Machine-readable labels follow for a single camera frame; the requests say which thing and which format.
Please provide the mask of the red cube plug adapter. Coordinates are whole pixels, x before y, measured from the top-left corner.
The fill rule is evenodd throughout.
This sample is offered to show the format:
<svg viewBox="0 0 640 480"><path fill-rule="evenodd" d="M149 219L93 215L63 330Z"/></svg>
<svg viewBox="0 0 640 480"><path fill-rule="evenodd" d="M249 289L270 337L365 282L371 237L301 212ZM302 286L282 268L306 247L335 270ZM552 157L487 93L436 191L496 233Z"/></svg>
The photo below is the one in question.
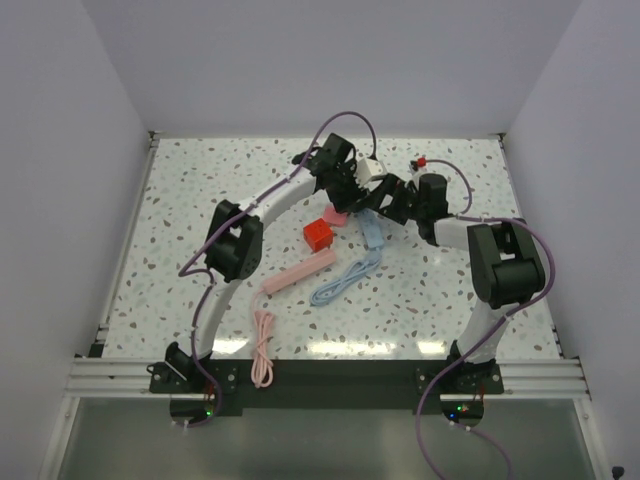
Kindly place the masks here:
<svg viewBox="0 0 640 480"><path fill-rule="evenodd" d="M311 251L318 253L332 245L334 234L329 224L319 218L303 228L303 238Z"/></svg>

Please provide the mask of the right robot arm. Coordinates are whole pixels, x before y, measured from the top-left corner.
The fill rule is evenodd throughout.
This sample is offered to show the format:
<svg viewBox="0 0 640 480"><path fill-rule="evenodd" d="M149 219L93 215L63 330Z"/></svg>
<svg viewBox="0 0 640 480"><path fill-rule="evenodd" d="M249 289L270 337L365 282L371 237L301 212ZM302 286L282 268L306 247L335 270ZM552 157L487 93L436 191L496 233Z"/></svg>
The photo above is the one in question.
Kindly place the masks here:
<svg viewBox="0 0 640 480"><path fill-rule="evenodd" d="M400 225L413 221L429 245L468 253L476 305L437 375L452 390L466 393L481 374L491 372L508 323L543 292L547 277L525 223L454 215L447 190L448 182L439 174L422 173L410 181L387 174L353 209L369 209Z"/></svg>

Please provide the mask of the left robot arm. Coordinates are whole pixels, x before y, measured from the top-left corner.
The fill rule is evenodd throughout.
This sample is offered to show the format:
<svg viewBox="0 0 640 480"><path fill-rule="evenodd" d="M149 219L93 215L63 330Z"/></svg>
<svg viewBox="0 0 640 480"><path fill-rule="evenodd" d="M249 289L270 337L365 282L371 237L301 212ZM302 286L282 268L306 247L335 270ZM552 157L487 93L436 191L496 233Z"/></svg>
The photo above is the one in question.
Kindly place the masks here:
<svg viewBox="0 0 640 480"><path fill-rule="evenodd" d="M355 146L330 134L316 140L292 160L290 173L258 193L238 202L224 200L216 207L204 245L181 268L178 276L208 277L189 327L188 349L179 341L166 349L165 364L173 382L185 392L196 392L218 380L209 366L211 349L227 306L242 282L261 263L265 230L283 213L318 191L327 194L339 213L356 212L370 186L384 177L386 167L377 152L358 159Z"/></svg>

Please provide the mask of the pink flat plug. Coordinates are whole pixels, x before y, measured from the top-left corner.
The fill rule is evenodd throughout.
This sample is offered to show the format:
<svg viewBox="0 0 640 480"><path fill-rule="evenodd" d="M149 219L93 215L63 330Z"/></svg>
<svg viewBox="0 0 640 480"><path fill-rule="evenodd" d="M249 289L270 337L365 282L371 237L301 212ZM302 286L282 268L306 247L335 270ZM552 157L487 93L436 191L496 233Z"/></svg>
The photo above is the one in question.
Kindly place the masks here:
<svg viewBox="0 0 640 480"><path fill-rule="evenodd" d="M337 212L332 205L327 205L323 212L322 219L330 226L341 228L347 224L348 215Z"/></svg>

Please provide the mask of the pink power strip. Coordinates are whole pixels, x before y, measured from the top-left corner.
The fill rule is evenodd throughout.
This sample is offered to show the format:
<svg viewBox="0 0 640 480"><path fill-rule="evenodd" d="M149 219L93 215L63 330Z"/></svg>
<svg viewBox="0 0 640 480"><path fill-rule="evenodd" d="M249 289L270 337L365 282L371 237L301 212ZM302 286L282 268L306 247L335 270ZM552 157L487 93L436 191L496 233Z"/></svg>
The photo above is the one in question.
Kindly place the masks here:
<svg viewBox="0 0 640 480"><path fill-rule="evenodd" d="M267 295L273 295L284 288L303 280L332 265L337 260L333 250L320 251L308 259L266 279L262 283L262 289Z"/></svg>

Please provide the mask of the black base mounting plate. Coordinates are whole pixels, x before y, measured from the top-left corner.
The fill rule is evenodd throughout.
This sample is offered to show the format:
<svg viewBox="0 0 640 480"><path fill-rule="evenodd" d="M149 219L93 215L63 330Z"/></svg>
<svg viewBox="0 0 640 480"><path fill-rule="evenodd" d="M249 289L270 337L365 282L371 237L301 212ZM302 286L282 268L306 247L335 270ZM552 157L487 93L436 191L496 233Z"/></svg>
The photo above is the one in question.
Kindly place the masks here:
<svg viewBox="0 0 640 480"><path fill-rule="evenodd" d="M250 409L405 410L414 413L447 360L277 360L270 386L257 388L250 360L205 360L203 375L183 354L146 367L149 391L170 396L174 419L195 422Z"/></svg>

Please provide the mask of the aluminium frame rail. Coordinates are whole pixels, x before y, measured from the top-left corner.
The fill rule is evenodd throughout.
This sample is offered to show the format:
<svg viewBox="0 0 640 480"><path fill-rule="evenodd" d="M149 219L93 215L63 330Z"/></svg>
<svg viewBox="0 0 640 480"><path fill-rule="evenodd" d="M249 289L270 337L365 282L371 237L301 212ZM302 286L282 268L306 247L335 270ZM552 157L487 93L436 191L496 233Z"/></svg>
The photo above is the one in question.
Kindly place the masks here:
<svg viewBox="0 0 640 480"><path fill-rule="evenodd" d="M65 394L86 398L135 398L151 394L149 359L78 358ZM587 399L589 387L578 360L503 360L506 396L513 399Z"/></svg>

